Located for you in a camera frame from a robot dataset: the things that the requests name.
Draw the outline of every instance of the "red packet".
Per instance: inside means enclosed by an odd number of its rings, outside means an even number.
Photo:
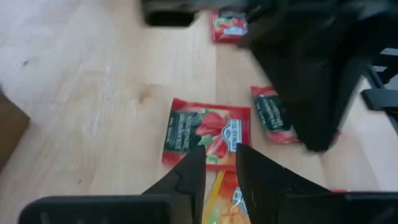
[[[250,224],[246,205],[233,172],[218,172],[203,212],[202,224]]]
[[[251,87],[254,105],[266,136],[279,144],[300,141],[273,86]]]
[[[250,108],[174,99],[162,162],[175,165],[198,145],[208,169],[236,171],[236,144],[250,144]]]
[[[244,13],[233,11],[213,12],[211,34],[216,43],[238,43],[248,31]]]

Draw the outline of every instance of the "wood grain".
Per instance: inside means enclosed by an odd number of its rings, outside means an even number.
[[[141,193],[170,169],[160,157],[173,97],[252,106],[249,87],[269,84],[249,52],[211,43],[207,13],[151,29],[136,2],[0,0],[0,82],[31,117],[0,176],[0,223],[46,195]],[[251,132],[257,150],[318,184],[398,190],[397,134],[358,95],[325,154],[271,144],[254,111]]]

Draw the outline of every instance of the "orange packet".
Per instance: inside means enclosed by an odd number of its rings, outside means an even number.
[[[218,172],[203,212],[202,224],[250,224],[248,210],[234,172]]]

